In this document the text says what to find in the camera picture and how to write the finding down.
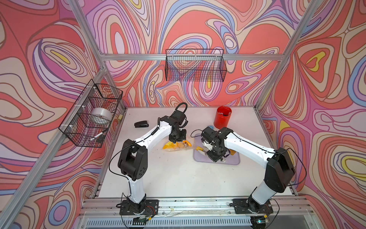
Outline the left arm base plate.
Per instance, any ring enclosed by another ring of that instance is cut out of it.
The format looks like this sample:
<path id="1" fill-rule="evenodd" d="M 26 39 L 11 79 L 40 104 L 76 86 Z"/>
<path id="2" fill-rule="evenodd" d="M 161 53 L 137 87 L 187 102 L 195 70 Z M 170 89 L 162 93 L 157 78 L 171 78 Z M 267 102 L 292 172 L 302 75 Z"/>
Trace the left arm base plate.
<path id="1" fill-rule="evenodd" d="M 120 209 L 121 216 L 154 216 L 158 214 L 159 200 L 158 199 L 148 199 L 142 200 L 141 203 L 137 204 L 129 199 L 123 200 L 121 204 L 118 205 Z"/>

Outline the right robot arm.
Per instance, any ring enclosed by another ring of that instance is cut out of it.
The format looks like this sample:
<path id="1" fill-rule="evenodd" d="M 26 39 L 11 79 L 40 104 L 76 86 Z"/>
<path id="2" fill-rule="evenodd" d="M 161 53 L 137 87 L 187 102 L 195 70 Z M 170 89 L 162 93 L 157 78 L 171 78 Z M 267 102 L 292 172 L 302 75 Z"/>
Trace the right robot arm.
<path id="1" fill-rule="evenodd" d="M 206 155 L 213 162 L 223 159 L 229 150 L 233 150 L 265 169 L 263 181 L 246 199 L 244 208 L 250 213 L 259 213 L 275 194 L 284 193 L 295 175 L 293 162 L 286 149 L 264 147 L 227 127 L 218 131 L 205 128 L 201 132 L 201 142 L 208 149 Z"/>

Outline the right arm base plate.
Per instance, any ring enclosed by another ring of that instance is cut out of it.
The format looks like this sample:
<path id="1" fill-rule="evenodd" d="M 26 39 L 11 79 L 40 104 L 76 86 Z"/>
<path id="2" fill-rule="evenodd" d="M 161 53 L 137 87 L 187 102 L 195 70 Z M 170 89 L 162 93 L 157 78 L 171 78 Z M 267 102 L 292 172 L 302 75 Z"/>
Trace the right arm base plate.
<path id="1" fill-rule="evenodd" d="M 260 205 L 251 198 L 235 198 L 229 206 L 234 208 L 236 214 L 270 215 L 274 212 L 269 200 Z"/>

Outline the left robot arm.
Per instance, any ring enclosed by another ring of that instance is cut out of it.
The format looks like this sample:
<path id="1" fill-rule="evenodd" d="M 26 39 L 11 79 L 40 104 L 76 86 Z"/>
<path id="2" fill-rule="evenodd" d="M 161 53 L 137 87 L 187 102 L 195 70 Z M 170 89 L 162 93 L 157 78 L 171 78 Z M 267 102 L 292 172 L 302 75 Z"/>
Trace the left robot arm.
<path id="1" fill-rule="evenodd" d="M 117 163 L 122 175 L 127 177 L 130 190 L 122 202 L 123 208 L 134 214 L 144 213 L 147 206 L 143 176 L 148 169 L 148 151 L 166 137 L 173 143 L 185 141 L 187 124 L 185 112 L 176 109 L 170 116 L 158 118 L 157 125 L 143 136 L 125 140 Z"/>

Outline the brown shell cookie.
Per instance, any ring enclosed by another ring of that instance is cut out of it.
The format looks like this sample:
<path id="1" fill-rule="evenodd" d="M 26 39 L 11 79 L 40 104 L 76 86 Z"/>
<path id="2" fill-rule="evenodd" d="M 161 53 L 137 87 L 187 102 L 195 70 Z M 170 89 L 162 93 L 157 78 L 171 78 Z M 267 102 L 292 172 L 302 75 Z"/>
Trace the brown shell cookie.
<path id="1" fill-rule="evenodd" d="M 229 149 L 229 151 L 230 151 L 230 155 L 234 155 L 236 153 L 236 151 L 232 150 L 232 149 Z"/>

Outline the metal silicone-tipped tongs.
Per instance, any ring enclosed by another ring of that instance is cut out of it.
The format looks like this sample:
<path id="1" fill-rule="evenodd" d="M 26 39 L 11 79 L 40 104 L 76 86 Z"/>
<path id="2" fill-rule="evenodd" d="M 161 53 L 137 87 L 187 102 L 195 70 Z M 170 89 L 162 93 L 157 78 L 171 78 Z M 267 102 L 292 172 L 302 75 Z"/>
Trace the metal silicone-tipped tongs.
<path id="1" fill-rule="evenodd" d="M 207 148 L 203 148 L 203 147 L 196 147 L 194 152 L 193 152 L 193 158 L 195 161 L 197 162 L 206 162 L 206 163 L 211 163 L 214 161 L 211 160 L 209 158 L 209 156 L 207 155 Z"/>

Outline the clear resealable plastic bag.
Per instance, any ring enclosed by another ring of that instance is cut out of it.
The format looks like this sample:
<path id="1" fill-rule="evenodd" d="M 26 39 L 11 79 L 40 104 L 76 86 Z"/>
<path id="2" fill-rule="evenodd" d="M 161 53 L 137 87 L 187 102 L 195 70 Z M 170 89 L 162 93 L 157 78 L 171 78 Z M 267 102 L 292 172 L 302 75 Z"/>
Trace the clear resealable plastic bag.
<path id="1" fill-rule="evenodd" d="M 173 143 L 169 141 L 163 146 L 164 151 L 173 152 L 173 151 L 181 151 L 181 150 L 189 150 L 192 149 L 193 144 L 187 140 L 182 142 Z"/>

